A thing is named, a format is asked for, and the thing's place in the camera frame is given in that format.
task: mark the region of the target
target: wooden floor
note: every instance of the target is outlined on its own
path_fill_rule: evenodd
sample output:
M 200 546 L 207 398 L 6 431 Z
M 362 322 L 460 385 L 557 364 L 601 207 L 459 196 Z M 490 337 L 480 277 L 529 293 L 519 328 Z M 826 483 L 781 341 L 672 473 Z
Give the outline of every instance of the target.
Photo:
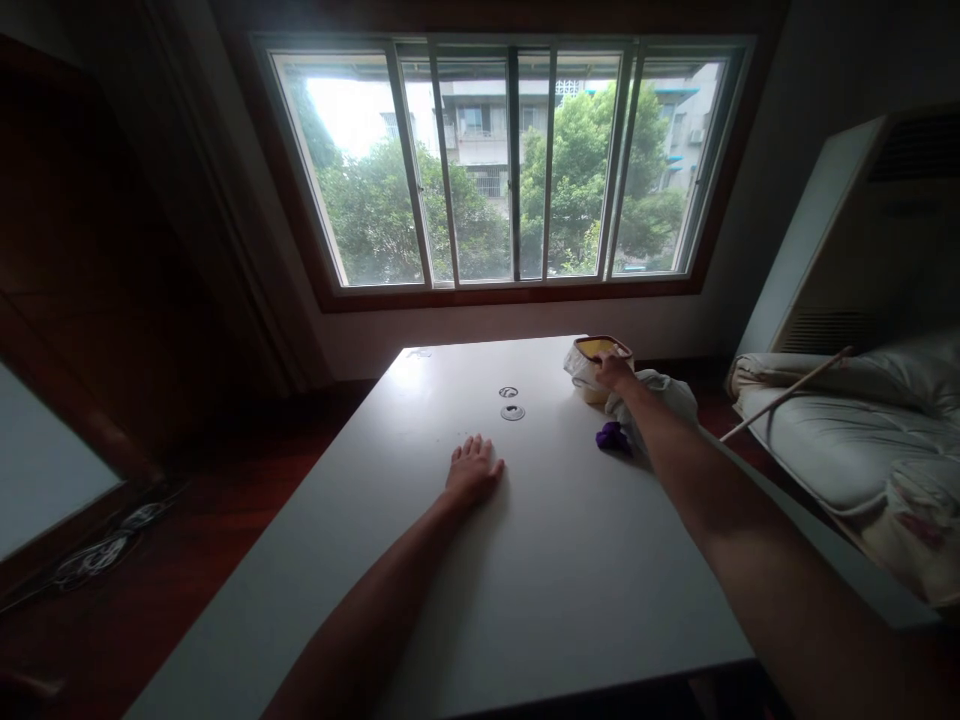
M 715 381 L 691 384 L 704 427 L 720 436 L 736 425 Z M 370 387 L 339 387 L 219 427 L 179 457 L 187 487 L 113 572 L 0 616 L 0 670 L 62 683 L 40 717 L 121 717 Z M 749 433 L 732 447 L 822 515 Z

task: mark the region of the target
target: table surface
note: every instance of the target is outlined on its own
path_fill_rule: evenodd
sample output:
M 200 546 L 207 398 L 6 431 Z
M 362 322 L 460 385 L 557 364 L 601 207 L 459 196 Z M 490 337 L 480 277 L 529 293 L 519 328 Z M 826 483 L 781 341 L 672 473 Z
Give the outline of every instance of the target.
M 381 717 L 449 717 L 752 658 L 655 477 L 597 449 L 606 418 L 562 369 L 574 337 L 405 349 L 127 717 L 257 718 L 476 432 L 506 459 L 505 482 L 455 541 Z M 504 386 L 519 394 L 502 398 Z M 509 404 L 524 418 L 504 420 Z M 891 626 L 936 621 L 731 456 Z

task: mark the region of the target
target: wooden stick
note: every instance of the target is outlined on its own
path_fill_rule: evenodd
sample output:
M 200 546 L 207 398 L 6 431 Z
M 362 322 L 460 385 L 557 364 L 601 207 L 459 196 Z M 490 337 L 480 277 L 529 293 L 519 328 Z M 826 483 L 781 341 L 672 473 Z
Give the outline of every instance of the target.
M 838 353 L 837 353 L 836 355 L 834 355 L 832 358 L 830 358 L 829 360 L 827 360 L 825 363 L 823 363 L 823 365 L 821 365 L 821 366 L 819 366 L 819 367 L 817 367 L 817 368 L 814 368 L 813 370 L 811 370 L 810 372 L 808 372 L 806 375 L 804 375 L 802 378 L 800 378 L 799 380 L 797 380 L 793 385 L 791 385 L 790 387 L 788 387 L 788 388 L 786 389 L 786 391 L 783 393 L 783 395 L 781 395 L 780 397 L 778 397 L 778 398 L 775 399 L 775 400 L 771 400 L 769 403 L 767 403 L 767 404 L 764 406 L 764 408 L 763 408 L 762 410 L 754 413 L 751 417 L 749 417 L 748 419 L 744 420 L 742 423 L 740 423 L 739 425 L 737 425 L 733 430 L 731 430 L 731 431 L 728 432 L 726 435 L 724 435 L 722 438 L 720 438 L 720 442 L 726 442 L 727 440 L 729 440 L 730 438 L 732 438 L 734 435 L 736 435 L 738 432 L 740 432 L 740 431 L 743 430 L 744 428 L 750 427 L 750 425 L 752 425 L 752 424 L 755 423 L 757 420 L 759 420 L 761 417 L 763 417 L 763 416 L 766 415 L 768 412 L 770 412 L 771 410 L 773 410 L 773 409 L 774 409 L 775 407 L 777 407 L 780 403 L 785 402 L 785 401 L 786 401 L 791 395 L 793 395 L 797 390 L 799 390 L 799 389 L 802 388 L 804 385 L 806 385 L 808 382 L 810 382 L 810 381 L 813 380 L 815 377 L 817 377 L 817 375 L 819 375 L 820 373 L 826 371 L 827 368 L 829 368 L 829 367 L 831 367 L 832 365 L 835 365 L 836 363 L 840 362 L 840 361 L 843 360 L 845 357 L 848 357 L 852 352 L 853 352 L 853 348 L 852 348 L 851 346 L 847 345 L 847 347 L 845 347 L 843 350 L 841 350 L 840 352 L 838 352 Z

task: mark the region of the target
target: purple object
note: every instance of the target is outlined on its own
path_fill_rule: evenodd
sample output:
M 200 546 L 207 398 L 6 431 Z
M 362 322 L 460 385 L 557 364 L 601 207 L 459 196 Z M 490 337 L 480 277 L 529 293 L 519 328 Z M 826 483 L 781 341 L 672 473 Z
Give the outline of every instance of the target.
M 597 433 L 597 447 L 601 450 L 620 450 L 630 457 L 633 457 L 633 450 L 630 447 L 630 441 L 620 429 L 620 423 L 608 422 L 603 429 Z

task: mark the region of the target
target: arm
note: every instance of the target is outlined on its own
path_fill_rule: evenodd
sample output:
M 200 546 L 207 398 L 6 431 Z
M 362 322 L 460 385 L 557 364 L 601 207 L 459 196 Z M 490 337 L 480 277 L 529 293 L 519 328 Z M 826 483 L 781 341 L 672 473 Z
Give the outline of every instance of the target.
M 374 563 L 307 643 L 262 718 L 368 713 L 400 660 L 450 542 L 503 475 L 477 435 L 453 451 L 446 489 Z
M 597 379 L 626 402 L 657 478 L 798 718 L 946 717 L 945 689 L 735 463 L 620 358 L 604 357 Z

